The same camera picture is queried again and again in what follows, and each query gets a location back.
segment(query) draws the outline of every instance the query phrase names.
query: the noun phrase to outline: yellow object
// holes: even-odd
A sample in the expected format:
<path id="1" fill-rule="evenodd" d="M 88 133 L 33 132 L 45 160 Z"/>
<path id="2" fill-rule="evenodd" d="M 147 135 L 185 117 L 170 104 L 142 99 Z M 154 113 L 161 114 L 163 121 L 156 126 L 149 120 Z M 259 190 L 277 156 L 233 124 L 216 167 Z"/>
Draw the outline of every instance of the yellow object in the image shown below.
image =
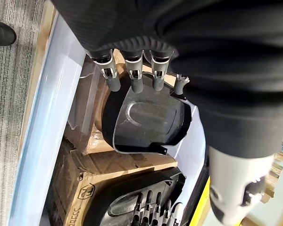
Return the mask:
<path id="1" fill-rule="evenodd" d="M 208 178 L 208 181 L 203 189 L 202 195 L 199 199 L 198 205 L 196 207 L 195 213 L 192 217 L 192 220 L 190 222 L 190 226 L 197 226 L 199 223 L 199 220 L 201 219 L 202 212 L 204 210 L 204 207 L 206 206 L 207 202 L 209 202 L 209 183 L 210 178 Z"/>
<path id="2" fill-rule="evenodd" d="M 205 219 L 205 217 L 208 214 L 208 210 L 206 210 L 207 204 L 210 204 L 209 202 L 209 183 L 210 183 L 210 178 L 208 178 L 208 181 L 203 189 L 202 195 L 199 199 L 198 205 L 196 207 L 195 213 L 192 217 L 192 220 L 190 222 L 190 226 L 200 226 L 202 225 L 203 222 L 201 222 L 201 219 Z"/>

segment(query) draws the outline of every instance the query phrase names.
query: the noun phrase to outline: cardboard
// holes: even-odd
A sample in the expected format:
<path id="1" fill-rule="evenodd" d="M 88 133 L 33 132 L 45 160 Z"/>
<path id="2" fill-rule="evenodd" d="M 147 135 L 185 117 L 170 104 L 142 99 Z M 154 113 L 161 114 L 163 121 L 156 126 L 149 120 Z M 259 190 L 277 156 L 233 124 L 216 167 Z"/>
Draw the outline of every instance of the cardboard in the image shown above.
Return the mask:
<path id="1" fill-rule="evenodd" d="M 131 175 L 176 167 L 170 156 L 120 154 L 83 155 L 63 139 L 52 176 L 46 207 L 52 226 L 81 226 L 96 194 L 110 183 Z"/>

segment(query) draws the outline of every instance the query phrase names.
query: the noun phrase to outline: packaging box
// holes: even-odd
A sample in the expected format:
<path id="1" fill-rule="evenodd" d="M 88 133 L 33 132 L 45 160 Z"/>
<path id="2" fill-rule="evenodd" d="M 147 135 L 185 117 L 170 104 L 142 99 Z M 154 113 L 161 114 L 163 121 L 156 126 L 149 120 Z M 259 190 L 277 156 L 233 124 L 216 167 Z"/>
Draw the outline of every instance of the packaging box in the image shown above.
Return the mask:
<path id="1" fill-rule="evenodd" d="M 118 50 L 114 55 L 117 71 L 122 75 L 125 64 L 119 59 L 121 54 Z M 105 78 L 95 63 L 86 57 L 64 131 L 64 136 L 83 154 L 113 150 L 105 142 L 101 132 L 101 116 L 108 95 L 109 89 Z"/>
<path id="2" fill-rule="evenodd" d="M 120 154 L 83 155 L 62 140 L 46 199 L 52 226 L 81 226 L 94 196 L 104 187 L 132 175 L 176 167 L 170 156 Z"/>

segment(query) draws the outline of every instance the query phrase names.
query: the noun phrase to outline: gray carpet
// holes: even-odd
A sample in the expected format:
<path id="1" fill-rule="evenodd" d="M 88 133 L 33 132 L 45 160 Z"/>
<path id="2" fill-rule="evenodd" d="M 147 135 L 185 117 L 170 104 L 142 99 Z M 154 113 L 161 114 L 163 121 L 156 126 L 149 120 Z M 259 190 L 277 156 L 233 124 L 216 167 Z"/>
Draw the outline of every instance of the gray carpet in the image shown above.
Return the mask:
<path id="1" fill-rule="evenodd" d="M 17 41 L 0 47 L 0 226 L 6 225 L 17 169 L 17 146 L 43 0 L 0 0 L 0 21 Z"/>

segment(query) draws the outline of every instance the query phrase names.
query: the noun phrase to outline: wooden edge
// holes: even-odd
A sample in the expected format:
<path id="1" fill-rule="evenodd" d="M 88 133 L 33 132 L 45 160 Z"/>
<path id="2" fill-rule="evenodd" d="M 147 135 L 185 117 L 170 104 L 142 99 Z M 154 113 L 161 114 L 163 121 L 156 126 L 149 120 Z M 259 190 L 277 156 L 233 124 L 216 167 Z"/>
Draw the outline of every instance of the wooden edge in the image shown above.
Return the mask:
<path id="1" fill-rule="evenodd" d="M 37 89 L 42 63 L 45 56 L 45 51 L 47 47 L 47 42 L 49 39 L 49 35 L 51 32 L 52 23 L 55 17 L 56 10 L 54 9 L 53 4 L 47 0 L 43 5 L 43 12 L 40 22 L 40 28 L 38 33 L 38 39 L 36 43 L 36 50 L 33 57 L 33 66 L 32 66 L 32 73 L 29 80 L 28 91 L 27 91 L 27 98 L 25 104 L 25 111 L 22 121 L 22 129 L 20 135 L 20 141 L 17 150 L 17 159 L 19 160 L 26 129 L 30 117 L 30 113 L 33 106 L 33 98 Z"/>

